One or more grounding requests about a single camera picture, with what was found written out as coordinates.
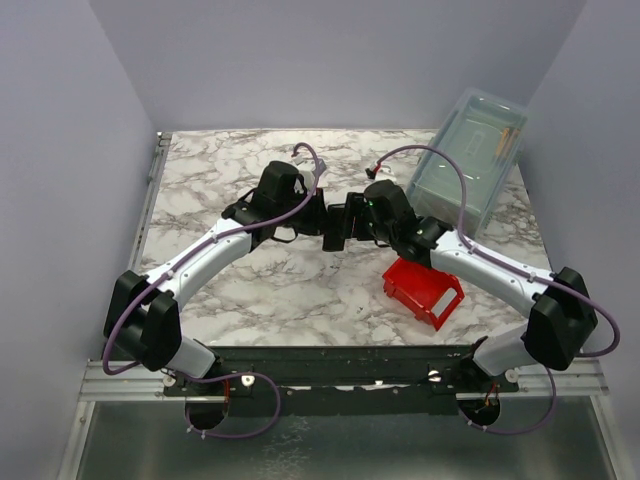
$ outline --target wall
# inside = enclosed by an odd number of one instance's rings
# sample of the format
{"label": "wall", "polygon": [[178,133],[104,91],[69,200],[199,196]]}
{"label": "wall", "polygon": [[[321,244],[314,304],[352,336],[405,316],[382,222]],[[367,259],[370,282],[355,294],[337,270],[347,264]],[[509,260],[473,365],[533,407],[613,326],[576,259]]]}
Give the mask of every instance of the wall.
{"label": "wall", "polygon": [[0,477],[55,478],[155,132],[84,0],[0,6]]}
{"label": "wall", "polygon": [[[602,363],[632,453],[640,452],[638,18],[638,2],[587,3],[531,101],[522,165],[552,265],[580,270],[620,321],[620,348]],[[592,348],[610,340],[602,324]]]}
{"label": "wall", "polygon": [[438,127],[527,103],[584,0],[91,0],[162,130]]}

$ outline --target red plastic container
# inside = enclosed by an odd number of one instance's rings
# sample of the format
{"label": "red plastic container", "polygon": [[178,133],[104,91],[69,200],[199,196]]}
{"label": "red plastic container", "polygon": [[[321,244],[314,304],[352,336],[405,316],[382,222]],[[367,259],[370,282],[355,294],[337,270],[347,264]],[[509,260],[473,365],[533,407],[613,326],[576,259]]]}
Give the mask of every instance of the red plastic container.
{"label": "red plastic container", "polygon": [[440,330],[464,298],[458,279],[399,258],[383,275],[385,293],[400,301],[416,319]]}

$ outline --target transparent storage bin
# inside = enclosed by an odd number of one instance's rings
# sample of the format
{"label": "transparent storage bin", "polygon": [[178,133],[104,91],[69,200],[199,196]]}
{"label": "transparent storage bin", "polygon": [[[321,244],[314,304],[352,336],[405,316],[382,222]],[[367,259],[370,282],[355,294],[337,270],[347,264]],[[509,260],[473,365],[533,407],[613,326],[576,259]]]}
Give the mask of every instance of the transparent storage bin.
{"label": "transparent storage bin", "polygon": [[[467,185],[465,233],[474,238],[489,221],[495,201],[517,160],[525,109],[476,89],[468,89],[430,145],[462,169]],[[460,181],[440,156],[425,152],[407,187],[419,215],[455,225]]]}

